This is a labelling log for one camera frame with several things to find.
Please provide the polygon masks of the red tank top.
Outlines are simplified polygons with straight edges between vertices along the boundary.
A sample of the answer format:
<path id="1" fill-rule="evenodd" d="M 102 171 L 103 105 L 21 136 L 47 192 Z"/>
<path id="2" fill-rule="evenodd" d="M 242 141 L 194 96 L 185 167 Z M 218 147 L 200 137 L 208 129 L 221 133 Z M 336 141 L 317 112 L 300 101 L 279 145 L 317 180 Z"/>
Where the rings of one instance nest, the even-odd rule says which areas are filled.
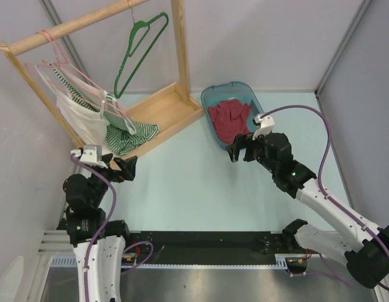
<path id="1" fill-rule="evenodd" d="M 224 100 L 209 106 L 208 113 L 218 139 L 225 144 L 233 143 L 236 135 L 249 134 L 247 121 L 251 113 L 248 104 L 238 99 Z"/>

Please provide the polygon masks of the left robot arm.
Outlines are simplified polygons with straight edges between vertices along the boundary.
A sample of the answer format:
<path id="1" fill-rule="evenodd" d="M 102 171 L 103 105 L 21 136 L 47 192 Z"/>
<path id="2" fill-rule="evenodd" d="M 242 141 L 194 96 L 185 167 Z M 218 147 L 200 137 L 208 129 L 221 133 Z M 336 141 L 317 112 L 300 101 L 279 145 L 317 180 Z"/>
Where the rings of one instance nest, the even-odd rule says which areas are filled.
<path id="1" fill-rule="evenodd" d="M 77 262 L 79 301 L 120 301 L 121 258 L 132 244 L 124 220 L 111 220 L 100 204 L 107 191 L 113 195 L 113 183 L 133 181 L 136 156 L 128 159 L 105 155 L 94 165 L 81 162 L 73 151 L 72 162 L 90 171 L 90 177 L 73 174 L 63 183 L 66 208 L 66 232 Z M 119 167 L 110 166 L 113 160 Z"/>

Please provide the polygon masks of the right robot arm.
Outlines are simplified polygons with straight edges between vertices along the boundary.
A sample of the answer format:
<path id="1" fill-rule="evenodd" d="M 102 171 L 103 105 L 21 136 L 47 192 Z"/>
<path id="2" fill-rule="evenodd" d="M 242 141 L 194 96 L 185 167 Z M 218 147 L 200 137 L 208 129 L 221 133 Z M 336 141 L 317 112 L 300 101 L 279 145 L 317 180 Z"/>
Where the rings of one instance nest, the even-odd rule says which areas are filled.
<path id="1" fill-rule="evenodd" d="M 327 233 L 303 222 L 283 236 L 283 246 L 289 252 L 311 249 L 344 265 L 360 285 L 369 289 L 384 286 L 389 275 L 389 225 L 383 228 L 334 200 L 316 174 L 294 159 L 285 134 L 256 139 L 250 134 L 237 135 L 226 150 L 232 162 L 237 162 L 240 150 L 244 150 L 245 162 L 261 164 L 278 189 L 314 210 L 337 232 Z"/>

